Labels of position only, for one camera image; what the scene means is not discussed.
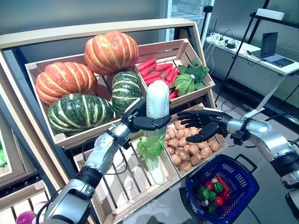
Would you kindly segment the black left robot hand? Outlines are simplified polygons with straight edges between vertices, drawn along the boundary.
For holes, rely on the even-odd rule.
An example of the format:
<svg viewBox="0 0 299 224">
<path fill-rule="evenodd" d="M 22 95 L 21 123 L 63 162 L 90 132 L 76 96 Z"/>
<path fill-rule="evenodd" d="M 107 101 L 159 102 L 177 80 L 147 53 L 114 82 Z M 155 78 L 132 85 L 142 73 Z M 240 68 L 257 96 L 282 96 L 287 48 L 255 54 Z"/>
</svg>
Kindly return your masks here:
<svg viewBox="0 0 299 224">
<path fill-rule="evenodd" d="M 146 115 L 146 98 L 138 98 L 123 114 L 121 123 L 125 124 L 131 133 L 140 130 L 154 131 L 165 127 L 171 120 L 169 112 L 162 118 Z"/>
</svg>

